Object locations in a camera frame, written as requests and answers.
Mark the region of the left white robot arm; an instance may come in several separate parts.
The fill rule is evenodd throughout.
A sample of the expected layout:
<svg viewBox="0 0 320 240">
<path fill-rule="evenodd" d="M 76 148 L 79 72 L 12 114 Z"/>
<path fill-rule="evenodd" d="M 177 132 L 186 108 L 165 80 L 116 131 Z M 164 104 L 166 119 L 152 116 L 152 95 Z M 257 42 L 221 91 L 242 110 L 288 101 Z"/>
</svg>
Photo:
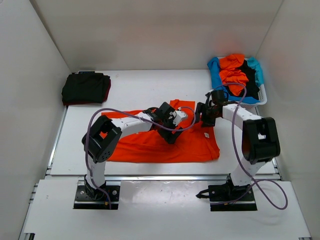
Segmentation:
<svg viewBox="0 0 320 240">
<path fill-rule="evenodd" d="M 175 143 L 184 129 L 179 126 L 188 118 L 181 109 L 174 109 L 167 102 L 160 107 L 151 107 L 137 114 L 111 109 L 124 117 L 109 118 L 101 115 L 89 121 L 82 138 L 87 174 L 84 177 L 85 193 L 94 201 L 110 201 L 105 180 L 107 160 L 113 155 L 118 142 L 125 137 L 156 130 L 168 143 Z"/>
</svg>

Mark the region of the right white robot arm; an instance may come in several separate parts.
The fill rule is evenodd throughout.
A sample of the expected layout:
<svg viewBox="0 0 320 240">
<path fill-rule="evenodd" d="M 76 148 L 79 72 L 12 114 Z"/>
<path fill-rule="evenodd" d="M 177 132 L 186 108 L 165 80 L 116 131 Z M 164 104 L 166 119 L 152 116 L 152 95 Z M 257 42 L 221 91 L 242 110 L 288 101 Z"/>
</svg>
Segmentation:
<svg viewBox="0 0 320 240">
<path fill-rule="evenodd" d="M 242 130 L 242 158 L 223 185 L 211 189 L 230 200 L 238 199 L 250 186 L 257 172 L 280 154 L 280 142 L 276 122 L 272 117 L 261 117 L 242 108 L 239 102 L 229 101 L 223 90 L 206 94 L 205 103 L 199 102 L 195 110 L 195 122 L 202 127 L 214 127 L 217 118 L 231 122 L 231 138 L 235 144 L 234 127 Z"/>
</svg>

